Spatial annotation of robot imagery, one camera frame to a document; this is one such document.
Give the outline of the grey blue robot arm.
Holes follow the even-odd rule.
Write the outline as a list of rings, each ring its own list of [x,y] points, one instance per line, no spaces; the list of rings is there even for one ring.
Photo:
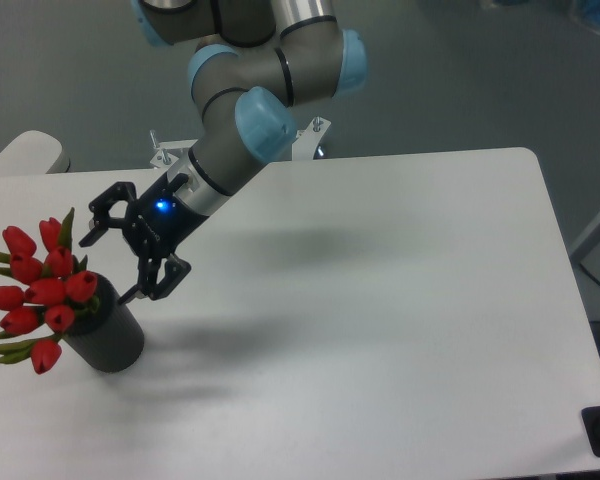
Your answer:
[[[190,272],[177,246],[296,138],[294,106],[361,90],[360,35],[329,1],[136,1],[147,40],[198,40],[188,87],[203,135],[145,192],[113,184],[90,203],[90,246],[118,229],[138,260],[120,300],[167,297]]]

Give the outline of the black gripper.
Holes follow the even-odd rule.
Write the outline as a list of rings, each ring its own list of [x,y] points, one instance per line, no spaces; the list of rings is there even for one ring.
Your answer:
[[[184,177],[159,177],[137,197],[132,182],[119,181],[89,203],[90,228],[79,246],[91,247],[110,229],[119,229],[139,257],[137,281],[117,300],[119,305],[136,298],[164,299],[190,273],[191,265],[172,253],[207,216],[176,197],[176,191],[185,184]],[[111,209],[119,202],[127,203],[125,215],[112,217]]]

